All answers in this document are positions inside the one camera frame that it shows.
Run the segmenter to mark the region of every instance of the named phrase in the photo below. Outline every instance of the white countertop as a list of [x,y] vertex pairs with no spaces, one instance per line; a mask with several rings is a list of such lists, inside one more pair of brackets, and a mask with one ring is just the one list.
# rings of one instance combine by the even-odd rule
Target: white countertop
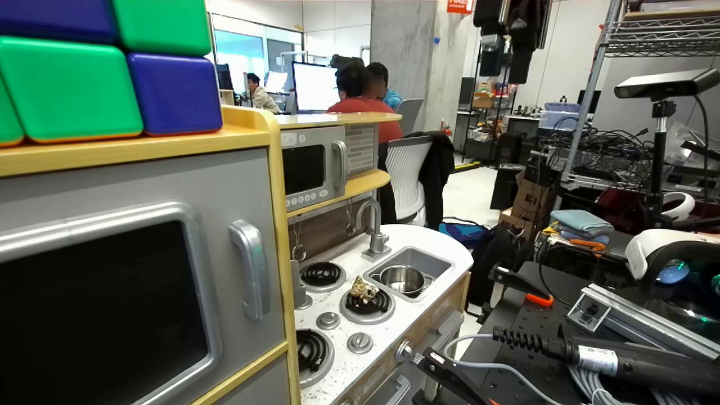
[[[331,405],[346,393],[346,389],[354,388],[363,373],[366,373],[380,355],[395,347],[401,336],[421,318],[425,314],[473,266],[470,253],[456,242],[454,238],[417,228],[417,224],[385,224],[383,233],[389,237],[392,253],[385,255],[377,260],[368,260],[363,256],[366,249],[368,237],[358,237],[350,246],[350,249],[341,253],[340,256],[331,258],[331,264],[345,268],[346,278],[340,287],[331,293],[309,293],[312,298],[312,307],[295,311],[295,326],[297,328],[312,328],[317,314],[321,312],[340,312],[340,300],[345,293],[348,293],[354,278],[358,274],[366,274],[368,271],[383,268],[389,258],[401,255],[403,249],[411,247],[427,256],[436,256],[441,260],[449,264],[449,271],[446,271],[439,278],[435,278],[425,293],[418,300],[405,300],[395,293],[389,293],[395,301],[395,311],[389,320],[380,325],[355,325],[346,318],[340,320],[340,326],[335,330],[321,330],[329,336],[335,349],[335,361],[331,365],[331,372],[315,384],[301,389],[301,402],[303,405]],[[355,355],[346,352],[346,339],[354,334],[368,334],[373,339],[373,349],[368,354]]]

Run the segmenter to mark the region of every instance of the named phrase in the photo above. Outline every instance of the faucet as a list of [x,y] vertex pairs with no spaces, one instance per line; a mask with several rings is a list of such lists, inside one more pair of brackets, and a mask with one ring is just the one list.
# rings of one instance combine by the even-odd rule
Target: faucet
[[364,200],[358,209],[358,217],[355,217],[355,229],[363,228],[363,214],[372,209],[372,222],[368,222],[368,247],[363,253],[363,256],[366,258],[380,258],[383,255],[389,253],[389,247],[385,246],[386,242],[386,237],[380,231],[380,218],[383,218],[383,208],[377,200]]

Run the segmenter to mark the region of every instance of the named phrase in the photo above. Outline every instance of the stove burner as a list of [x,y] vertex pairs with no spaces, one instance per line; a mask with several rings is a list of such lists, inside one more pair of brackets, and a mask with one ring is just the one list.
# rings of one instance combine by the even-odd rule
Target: stove burner
[[331,372],[333,345],[317,330],[297,330],[299,384],[309,388]]
[[366,334],[354,334],[348,339],[346,339],[346,349],[350,354],[366,354],[373,349],[373,338],[368,338]]
[[312,264],[299,271],[299,278],[312,291],[333,291],[341,284],[345,271],[335,264]]
[[315,325],[321,330],[333,330],[340,325],[340,314],[338,312],[321,312]]
[[377,291],[377,294],[368,301],[346,293],[340,304],[340,312],[355,325],[385,322],[393,311],[395,301],[385,291]]

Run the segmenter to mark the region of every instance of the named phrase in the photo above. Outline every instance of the blue block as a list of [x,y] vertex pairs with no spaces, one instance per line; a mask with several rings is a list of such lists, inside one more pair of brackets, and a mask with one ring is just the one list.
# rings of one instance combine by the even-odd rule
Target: blue block
[[107,0],[0,0],[0,34],[110,42],[115,38]]
[[210,60],[131,55],[129,64],[148,134],[210,133],[223,127]]

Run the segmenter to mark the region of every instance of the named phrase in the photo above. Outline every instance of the metal rack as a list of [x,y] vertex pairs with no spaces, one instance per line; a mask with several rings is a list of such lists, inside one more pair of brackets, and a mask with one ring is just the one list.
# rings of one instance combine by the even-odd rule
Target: metal rack
[[[664,56],[716,56],[720,55],[720,8],[683,14],[626,14],[626,0],[609,0],[606,30],[593,51],[581,122],[588,122],[592,95],[599,86],[606,59],[664,59]],[[576,176],[573,161],[582,138],[579,127],[569,146],[563,181]]]

